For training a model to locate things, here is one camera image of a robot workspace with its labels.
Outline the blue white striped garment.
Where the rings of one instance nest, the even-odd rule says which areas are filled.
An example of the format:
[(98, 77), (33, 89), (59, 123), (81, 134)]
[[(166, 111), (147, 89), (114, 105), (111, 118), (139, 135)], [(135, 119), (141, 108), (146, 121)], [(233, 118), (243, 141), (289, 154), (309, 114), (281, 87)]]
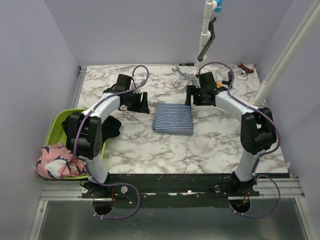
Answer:
[(152, 129), (160, 134), (189, 135), (194, 133), (192, 108), (190, 105), (158, 103)]

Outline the pink patterned garment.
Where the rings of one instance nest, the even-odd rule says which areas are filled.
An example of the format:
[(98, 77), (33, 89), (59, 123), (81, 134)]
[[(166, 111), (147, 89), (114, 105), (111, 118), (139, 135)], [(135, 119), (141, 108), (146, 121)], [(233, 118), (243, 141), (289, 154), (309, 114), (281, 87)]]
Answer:
[(58, 142), (41, 148), (35, 164), (36, 173), (49, 180), (75, 180), (87, 178), (82, 161), (74, 157), (64, 143)]

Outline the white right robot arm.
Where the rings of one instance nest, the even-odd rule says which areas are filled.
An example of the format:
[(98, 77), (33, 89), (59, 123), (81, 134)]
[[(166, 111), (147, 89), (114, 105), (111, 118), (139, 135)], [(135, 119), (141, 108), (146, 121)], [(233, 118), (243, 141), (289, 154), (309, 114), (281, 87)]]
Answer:
[(211, 72), (198, 76), (199, 87), (186, 87), (185, 105), (215, 106), (240, 122), (240, 143), (243, 152), (236, 170), (231, 174), (229, 189), (241, 196), (254, 184), (254, 172), (260, 157), (277, 141), (276, 128), (269, 108), (256, 108), (233, 96), (230, 89), (218, 87)]

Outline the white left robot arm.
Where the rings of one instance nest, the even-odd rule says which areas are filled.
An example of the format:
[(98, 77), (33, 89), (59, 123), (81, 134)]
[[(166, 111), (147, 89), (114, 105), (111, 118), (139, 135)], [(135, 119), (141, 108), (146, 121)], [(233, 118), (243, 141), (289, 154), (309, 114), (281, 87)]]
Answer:
[(66, 148), (85, 164), (88, 179), (95, 183), (93, 191), (101, 198), (107, 197), (111, 191), (111, 185), (106, 182), (109, 173), (101, 157), (105, 121), (121, 106), (126, 106), (131, 112), (150, 113), (148, 93), (135, 92), (144, 86), (147, 80), (131, 88), (132, 80), (132, 76), (119, 74), (116, 83), (103, 91), (98, 102), (87, 110), (73, 112), (66, 119)]

